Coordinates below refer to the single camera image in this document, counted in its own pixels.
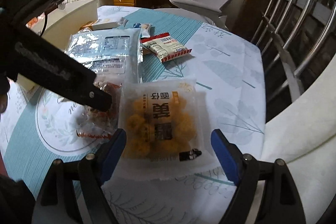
printed label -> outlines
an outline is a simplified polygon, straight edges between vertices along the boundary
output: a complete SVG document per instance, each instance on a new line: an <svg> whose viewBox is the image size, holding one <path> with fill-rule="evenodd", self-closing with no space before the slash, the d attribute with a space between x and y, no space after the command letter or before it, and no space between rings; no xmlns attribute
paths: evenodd
<svg viewBox="0 0 336 224"><path fill-rule="evenodd" d="M143 95L143 109L147 113L148 124L153 125L145 129L147 141L173 138L169 106L171 98L172 95L169 92L153 92Z"/></svg>
<svg viewBox="0 0 336 224"><path fill-rule="evenodd" d="M126 50L129 45L129 36L106 37L103 50Z"/></svg>
<svg viewBox="0 0 336 224"><path fill-rule="evenodd" d="M125 57L114 57L107 60L97 60L91 63L90 70L97 75L101 74L124 74Z"/></svg>

metal railing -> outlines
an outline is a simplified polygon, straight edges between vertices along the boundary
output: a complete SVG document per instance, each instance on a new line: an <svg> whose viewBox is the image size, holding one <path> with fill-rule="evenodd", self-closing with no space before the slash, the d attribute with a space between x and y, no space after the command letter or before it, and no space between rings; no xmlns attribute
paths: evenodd
<svg viewBox="0 0 336 224"><path fill-rule="evenodd" d="M268 56L270 60L269 64L266 64L265 75L271 74L272 69L278 61L281 61L283 70L287 80L283 82L279 87L277 87L268 97L267 102L271 102L275 99L284 89L289 88L291 101L294 102L300 95L305 91L303 84L300 80L302 72L308 67L317 53L320 51L328 34L331 32L332 27L336 25L336 3L333 1L333 7L331 9L330 16L325 26L323 27L320 35L316 39L310 48L308 54L302 61L299 62L299 65L296 66L293 58L290 54L291 44L294 41L297 41L297 36L301 32L301 29L304 27L304 22L307 16L311 16L313 8L316 5L317 0L306 0L305 4L301 7L297 7L296 3L298 0L269 0L265 13L263 14L263 19L260 22L251 42L259 47L261 47L261 54L263 58L270 54L268 49L271 45L276 49L275 58ZM287 38L281 36L281 30L286 27L288 21L292 15L290 15L291 8L295 5L296 9L300 9L301 13L297 20L293 22L293 28L290 30ZM284 8L283 12L280 14L280 7ZM276 19L276 16L279 17L278 25L275 27L273 22ZM268 40L265 41L265 35L268 34Z"/></svg>

round table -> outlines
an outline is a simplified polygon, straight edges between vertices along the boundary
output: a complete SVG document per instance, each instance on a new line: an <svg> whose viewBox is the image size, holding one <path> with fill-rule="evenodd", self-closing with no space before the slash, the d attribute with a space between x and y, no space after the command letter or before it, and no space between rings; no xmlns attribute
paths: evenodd
<svg viewBox="0 0 336 224"><path fill-rule="evenodd" d="M145 56L143 81L196 78L201 130L208 140L205 148L212 151L210 134L219 128L242 153L260 158L266 103L261 54L256 46L218 27L173 14L136 7L98 9L98 18L113 17L128 19L126 27L150 23L151 35L169 32L192 49L193 58L165 64L154 55ZM35 196L52 160L81 159L99 144L75 136L72 125L57 116L57 100L50 91L38 88L27 94L11 82L8 109L1 117L0 150L8 175L23 179ZM77 105L67 104L62 108L72 115ZM219 166L214 161L202 173L147 181L121 178L116 169L102 188L120 224L215 224L236 189ZM89 223L79 187L76 190L84 221Z"/></svg>

plastic food package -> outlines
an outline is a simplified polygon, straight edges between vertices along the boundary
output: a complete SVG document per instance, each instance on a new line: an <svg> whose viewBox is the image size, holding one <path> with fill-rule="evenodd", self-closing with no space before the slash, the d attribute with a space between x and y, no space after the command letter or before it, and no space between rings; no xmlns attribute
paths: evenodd
<svg viewBox="0 0 336 224"><path fill-rule="evenodd" d="M97 74L95 85L112 96L107 112L85 106L77 119L77 135L109 139L118 128L121 85L141 83L143 60L140 29L111 29L88 32L83 29L73 35L66 53Z"/></svg>
<svg viewBox="0 0 336 224"><path fill-rule="evenodd" d="M138 28L80 32L71 36L66 54L115 85L141 83L139 36Z"/></svg>
<svg viewBox="0 0 336 224"><path fill-rule="evenodd" d="M94 85L112 96L112 104L107 112L101 112L84 106L83 114L77 119L78 137L110 139L118 128L118 114L121 86L108 82L105 77L98 77Z"/></svg>
<svg viewBox="0 0 336 224"><path fill-rule="evenodd" d="M96 30L103 30L103 29L112 29L119 26L125 26L128 22L127 19L120 17L120 18L104 18L99 19L96 21L90 21L86 24L84 24L82 27L80 27L79 30L82 30L84 28L89 28L92 31Z"/></svg>
<svg viewBox="0 0 336 224"><path fill-rule="evenodd" d="M203 139L195 84L173 80L122 88L118 127L126 131L127 144L121 162L130 178L131 168L141 169L147 179L185 175L186 166L190 173L197 171Z"/></svg>
<svg viewBox="0 0 336 224"><path fill-rule="evenodd" d="M134 28L141 28L141 37L142 38L149 38L150 31L151 31L151 24L149 23L135 23L133 25Z"/></svg>
<svg viewBox="0 0 336 224"><path fill-rule="evenodd" d="M163 33L150 38L141 39L141 43L154 52L163 63L176 59L191 52L191 49L183 46L169 33Z"/></svg>

transparent plastic bag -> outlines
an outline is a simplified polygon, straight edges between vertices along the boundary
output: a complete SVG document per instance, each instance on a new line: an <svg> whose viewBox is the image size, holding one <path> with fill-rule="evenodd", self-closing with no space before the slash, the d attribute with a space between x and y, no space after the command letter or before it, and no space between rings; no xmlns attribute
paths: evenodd
<svg viewBox="0 0 336 224"><path fill-rule="evenodd" d="M203 138L195 84L182 79L122 88L118 125L126 131L127 144L119 174L143 180L198 171Z"/></svg>
<svg viewBox="0 0 336 224"><path fill-rule="evenodd" d="M112 104L106 112L84 106L82 115L77 119L77 136L110 139L118 128L121 86L115 85L106 77L98 77L94 85L112 96Z"/></svg>
<svg viewBox="0 0 336 224"><path fill-rule="evenodd" d="M71 58L116 85L141 83L140 29L110 29L72 35L66 50Z"/></svg>
<svg viewBox="0 0 336 224"><path fill-rule="evenodd" d="M118 128L121 85L140 83L140 29L112 29L88 32L83 30L71 36L66 53L97 74L95 85L112 96L107 112L85 106L78 118L77 135L109 139Z"/></svg>
<svg viewBox="0 0 336 224"><path fill-rule="evenodd" d="M96 21L90 21L80 27L79 30L84 28L89 28L91 31L103 30L103 29L112 29L117 28L119 26L125 27L127 19L123 17L114 17L114 18L101 18Z"/></svg>

